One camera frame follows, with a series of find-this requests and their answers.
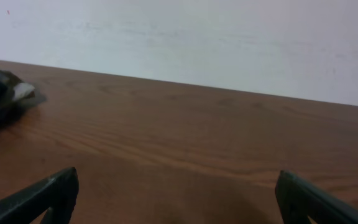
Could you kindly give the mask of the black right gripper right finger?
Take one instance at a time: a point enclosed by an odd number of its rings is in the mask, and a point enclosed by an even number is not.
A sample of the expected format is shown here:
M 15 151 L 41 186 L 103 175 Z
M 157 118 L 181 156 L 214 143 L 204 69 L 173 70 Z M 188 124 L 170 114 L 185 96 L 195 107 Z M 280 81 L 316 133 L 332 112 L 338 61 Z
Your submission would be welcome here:
M 275 196 L 284 224 L 358 224 L 358 210 L 287 170 L 280 172 Z

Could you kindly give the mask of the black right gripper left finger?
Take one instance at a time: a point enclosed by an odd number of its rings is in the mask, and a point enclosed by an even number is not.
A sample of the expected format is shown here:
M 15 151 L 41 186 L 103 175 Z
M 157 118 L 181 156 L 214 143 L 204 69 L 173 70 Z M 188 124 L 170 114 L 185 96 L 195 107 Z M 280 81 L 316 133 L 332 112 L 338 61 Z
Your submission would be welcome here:
M 79 180 L 68 167 L 0 200 L 0 223 L 69 223 L 76 205 Z

